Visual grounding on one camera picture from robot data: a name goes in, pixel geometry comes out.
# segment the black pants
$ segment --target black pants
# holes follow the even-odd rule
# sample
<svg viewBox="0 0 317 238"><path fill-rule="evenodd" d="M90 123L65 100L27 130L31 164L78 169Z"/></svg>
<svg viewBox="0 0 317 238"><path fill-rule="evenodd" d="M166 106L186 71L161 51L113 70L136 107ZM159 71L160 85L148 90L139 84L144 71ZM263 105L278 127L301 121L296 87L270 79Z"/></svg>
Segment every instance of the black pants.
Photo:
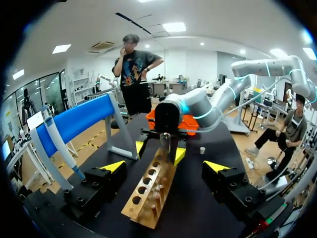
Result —
<svg viewBox="0 0 317 238"><path fill-rule="evenodd" d="M258 149L260 149L268 140L277 142L278 147L285 153L284 158L276 169L277 172L280 173L290 162L296 147L287 147L285 133L281 132L279 137L277 137L275 132L276 130L266 129L265 132L255 142L255 145Z"/></svg>
<svg viewBox="0 0 317 238"><path fill-rule="evenodd" d="M130 116L151 112L152 103L147 83L121 86L121 91Z"/></svg>

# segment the black shorts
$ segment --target black shorts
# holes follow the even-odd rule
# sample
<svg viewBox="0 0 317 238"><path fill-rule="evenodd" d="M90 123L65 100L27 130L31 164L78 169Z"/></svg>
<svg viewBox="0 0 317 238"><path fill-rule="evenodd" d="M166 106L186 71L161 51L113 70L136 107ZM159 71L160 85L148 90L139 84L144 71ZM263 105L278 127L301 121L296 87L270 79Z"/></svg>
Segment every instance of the black shorts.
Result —
<svg viewBox="0 0 317 238"><path fill-rule="evenodd" d="M152 104L147 83L121 86L121 91L130 116L151 111Z"/></svg>

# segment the hair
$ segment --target hair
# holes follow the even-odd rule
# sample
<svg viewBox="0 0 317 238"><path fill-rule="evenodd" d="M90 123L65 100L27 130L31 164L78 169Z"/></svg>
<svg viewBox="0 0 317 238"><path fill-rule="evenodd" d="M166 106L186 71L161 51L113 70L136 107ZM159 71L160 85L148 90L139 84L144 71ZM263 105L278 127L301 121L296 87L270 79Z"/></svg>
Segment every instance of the hair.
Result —
<svg viewBox="0 0 317 238"><path fill-rule="evenodd" d="M295 96L295 101L296 102L300 101L303 105L305 104L305 98L302 95L298 94L298 93Z"/></svg>
<svg viewBox="0 0 317 238"><path fill-rule="evenodd" d="M123 42L128 42L128 41L137 44L140 41L140 37L138 35L128 34L123 38Z"/></svg>

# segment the yellow triangular marker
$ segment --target yellow triangular marker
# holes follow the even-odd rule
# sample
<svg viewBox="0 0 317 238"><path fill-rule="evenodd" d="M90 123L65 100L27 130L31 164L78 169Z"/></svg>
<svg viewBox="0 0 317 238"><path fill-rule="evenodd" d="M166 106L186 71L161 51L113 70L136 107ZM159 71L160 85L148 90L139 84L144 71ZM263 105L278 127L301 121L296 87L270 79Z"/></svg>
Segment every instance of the yellow triangular marker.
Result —
<svg viewBox="0 0 317 238"><path fill-rule="evenodd" d="M204 161L204 163L206 163L210 168L212 168L216 173L218 173L218 171L223 170L223 169L230 169L229 167L226 166L222 166L222 165L218 165L212 162L209 162L207 160Z"/></svg>
<svg viewBox="0 0 317 238"><path fill-rule="evenodd" d="M111 173L113 173L120 165L122 165L123 163L125 163L124 160L122 161L119 161L119 162L116 162L114 164L111 164L111 165L106 165L106 166L103 166L103 167L100 167L98 169L106 169L106 170L110 170Z"/></svg>
<svg viewBox="0 0 317 238"><path fill-rule="evenodd" d="M143 144L144 144L144 142L142 142L142 141L136 141L136 142L135 142L135 146L136 146L136 148L137 148L137 153L138 153L139 158L140 158L139 153L140 153L140 150L141 150L142 147L143 147Z"/></svg>
<svg viewBox="0 0 317 238"><path fill-rule="evenodd" d="M185 153L186 153L186 149L185 148L177 147L176 155L175 155L175 161L174 161L174 166L177 166L178 163L184 158Z"/></svg>

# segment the hand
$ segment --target hand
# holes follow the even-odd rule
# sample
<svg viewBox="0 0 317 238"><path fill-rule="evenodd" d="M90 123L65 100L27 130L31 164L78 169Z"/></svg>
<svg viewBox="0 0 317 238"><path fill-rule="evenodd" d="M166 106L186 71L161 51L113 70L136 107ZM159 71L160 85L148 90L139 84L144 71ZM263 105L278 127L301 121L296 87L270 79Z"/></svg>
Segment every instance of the hand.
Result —
<svg viewBox="0 0 317 238"><path fill-rule="evenodd" d="M286 145L287 147L292 147L293 146L293 142L286 140Z"/></svg>
<svg viewBox="0 0 317 238"><path fill-rule="evenodd" d="M121 50L120 50L120 55L121 56L125 56L127 54L127 52L125 51L125 48L123 47Z"/></svg>
<svg viewBox="0 0 317 238"><path fill-rule="evenodd" d="M146 80L147 79L147 70L146 69L144 69L143 71L142 71L142 73L141 73L141 80Z"/></svg>

